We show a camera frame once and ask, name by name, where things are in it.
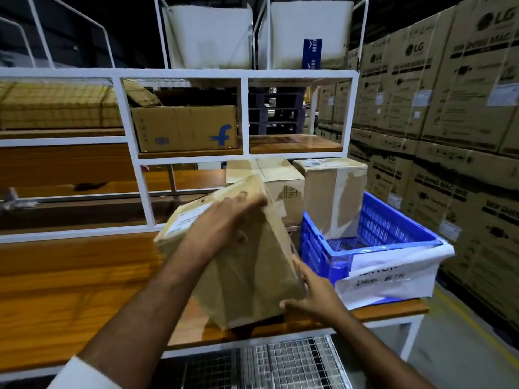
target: person's left arm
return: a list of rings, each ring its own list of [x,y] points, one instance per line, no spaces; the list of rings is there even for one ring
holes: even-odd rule
[[[123,389],[145,388],[191,292],[214,255],[239,238],[237,223],[264,196],[213,203],[147,285],[88,342],[78,357]]]

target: white sleeve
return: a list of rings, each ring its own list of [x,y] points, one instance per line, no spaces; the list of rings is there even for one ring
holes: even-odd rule
[[[121,389],[121,387],[94,367],[73,356],[47,389]]]

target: table leg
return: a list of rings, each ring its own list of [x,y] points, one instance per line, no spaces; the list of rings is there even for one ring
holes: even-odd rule
[[[411,322],[399,325],[399,334],[395,351],[405,361],[409,359],[412,346],[415,343],[423,319],[424,315],[416,315],[412,317]]]

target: yellow floor line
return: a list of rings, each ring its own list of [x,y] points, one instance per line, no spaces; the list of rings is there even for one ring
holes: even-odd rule
[[[441,292],[437,287],[435,288],[437,294],[440,299],[442,299],[445,303],[449,305],[455,312],[457,312],[461,318],[463,318],[470,326],[474,328],[476,332],[478,332],[486,341],[488,341],[492,346],[494,346],[503,356],[510,362],[512,366],[514,366],[517,370],[519,370],[519,360],[515,358],[499,341],[497,341],[494,337],[488,334],[480,325],[474,321],[467,313],[465,313],[461,307],[457,306],[454,301],[452,301],[449,296],[445,295]]]

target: blue f logo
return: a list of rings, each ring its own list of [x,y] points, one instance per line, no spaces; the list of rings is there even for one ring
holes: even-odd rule
[[[225,146],[225,141],[229,140],[229,137],[227,136],[227,131],[231,129],[230,124],[225,124],[220,127],[220,131],[218,132],[218,135],[216,136],[210,136],[209,140],[216,140],[218,141],[218,146]]]

